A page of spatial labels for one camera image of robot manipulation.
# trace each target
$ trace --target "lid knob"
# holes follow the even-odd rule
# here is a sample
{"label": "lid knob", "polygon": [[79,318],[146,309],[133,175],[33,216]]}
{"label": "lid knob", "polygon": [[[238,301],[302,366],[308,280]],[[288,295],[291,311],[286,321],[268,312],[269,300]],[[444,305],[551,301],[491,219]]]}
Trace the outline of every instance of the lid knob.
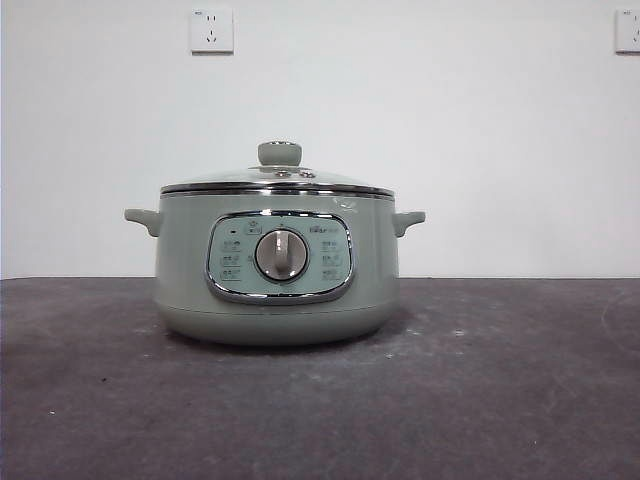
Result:
{"label": "lid knob", "polygon": [[258,160],[262,165],[283,165],[296,167],[302,160],[302,147],[284,140],[258,145]]}

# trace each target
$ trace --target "mint green pot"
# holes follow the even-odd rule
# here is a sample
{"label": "mint green pot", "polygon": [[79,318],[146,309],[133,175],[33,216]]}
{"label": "mint green pot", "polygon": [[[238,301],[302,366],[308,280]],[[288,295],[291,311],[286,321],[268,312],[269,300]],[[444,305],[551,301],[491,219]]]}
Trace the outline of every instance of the mint green pot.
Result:
{"label": "mint green pot", "polygon": [[397,238],[424,212],[394,194],[299,166],[289,142],[262,166],[163,187],[158,212],[125,218],[158,238],[155,302],[168,327],[236,345],[302,345],[365,334],[397,301]]}

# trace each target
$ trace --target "power outlet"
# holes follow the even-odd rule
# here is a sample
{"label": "power outlet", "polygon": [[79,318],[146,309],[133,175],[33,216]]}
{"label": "power outlet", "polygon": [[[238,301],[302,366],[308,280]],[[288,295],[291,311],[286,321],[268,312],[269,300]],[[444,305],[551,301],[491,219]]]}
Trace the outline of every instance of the power outlet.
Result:
{"label": "power outlet", "polygon": [[640,10],[616,10],[616,52],[640,53]]}
{"label": "power outlet", "polygon": [[233,52],[233,12],[216,7],[191,12],[189,20],[190,46],[193,53]]}

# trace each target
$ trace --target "silver dial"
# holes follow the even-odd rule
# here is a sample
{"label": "silver dial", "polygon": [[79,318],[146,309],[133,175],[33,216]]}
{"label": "silver dial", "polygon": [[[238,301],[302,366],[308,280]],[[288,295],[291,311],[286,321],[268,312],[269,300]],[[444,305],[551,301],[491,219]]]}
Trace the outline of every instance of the silver dial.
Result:
{"label": "silver dial", "polygon": [[272,280],[292,280],[302,273],[307,264],[307,247],[298,234],[290,230],[274,230],[258,242],[256,264]]}

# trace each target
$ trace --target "side handle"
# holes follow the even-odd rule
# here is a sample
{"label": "side handle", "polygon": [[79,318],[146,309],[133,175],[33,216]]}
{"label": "side handle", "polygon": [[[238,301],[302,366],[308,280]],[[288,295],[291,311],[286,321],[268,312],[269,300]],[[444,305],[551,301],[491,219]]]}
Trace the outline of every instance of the side handle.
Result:
{"label": "side handle", "polygon": [[147,231],[152,237],[160,235],[162,214],[158,212],[142,210],[140,208],[127,208],[124,211],[124,218],[130,222],[136,222],[147,227]]}
{"label": "side handle", "polygon": [[396,231],[396,237],[404,237],[404,232],[411,225],[422,223],[425,219],[424,212],[407,212],[393,214],[393,228]]}

